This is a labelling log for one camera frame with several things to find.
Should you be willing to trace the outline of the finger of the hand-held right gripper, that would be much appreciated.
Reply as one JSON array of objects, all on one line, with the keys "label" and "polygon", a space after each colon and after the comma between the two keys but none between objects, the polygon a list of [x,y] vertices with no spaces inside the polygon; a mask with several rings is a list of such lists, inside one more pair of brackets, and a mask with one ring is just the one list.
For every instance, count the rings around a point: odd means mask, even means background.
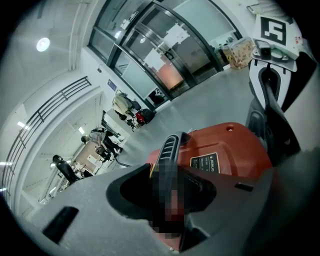
[{"label": "finger of the hand-held right gripper", "polygon": [[298,140],[280,108],[270,82],[265,83],[267,124],[267,152],[274,166],[279,165],[289,157],[299,153],[301,147]]}]

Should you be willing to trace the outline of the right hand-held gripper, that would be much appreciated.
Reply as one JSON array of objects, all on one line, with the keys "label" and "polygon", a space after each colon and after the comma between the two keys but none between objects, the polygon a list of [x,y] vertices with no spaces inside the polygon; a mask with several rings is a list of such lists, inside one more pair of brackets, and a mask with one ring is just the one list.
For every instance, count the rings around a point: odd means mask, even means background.
[{"label": "right hand-held gripper", "polygon": [[283,111],[294,100],[289,94],[292,74],[298,71],[299,51],[294,32],[287,21],[265,15],[256,16],[252,35],[254,49],[249,63],[249,86],[254,99],[264,110],[269,103],[267,76],[275,78],[273,95]]}]

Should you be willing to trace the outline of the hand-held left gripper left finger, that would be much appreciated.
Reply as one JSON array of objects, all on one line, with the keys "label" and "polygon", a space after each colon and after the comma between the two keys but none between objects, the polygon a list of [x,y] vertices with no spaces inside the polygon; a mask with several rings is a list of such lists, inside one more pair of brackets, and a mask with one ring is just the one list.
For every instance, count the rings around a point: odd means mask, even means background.
[{"label": "hand-held left gripper left finger", "polygon": [[124,200],[124,213],[127,216],[152,215],[151,165],[146,163],[126,174],[120,185]]}]

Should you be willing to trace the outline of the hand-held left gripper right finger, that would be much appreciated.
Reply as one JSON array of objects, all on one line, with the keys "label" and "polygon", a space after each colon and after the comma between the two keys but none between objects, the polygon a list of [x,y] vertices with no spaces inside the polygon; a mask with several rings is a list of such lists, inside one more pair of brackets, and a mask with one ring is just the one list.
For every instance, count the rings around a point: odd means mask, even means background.
[{"label": "hand-held left gripper right finger", "polygon": [[184,213],[204,211],[216,197],[215,185],[189,171],[180,172],[180,202]]}]

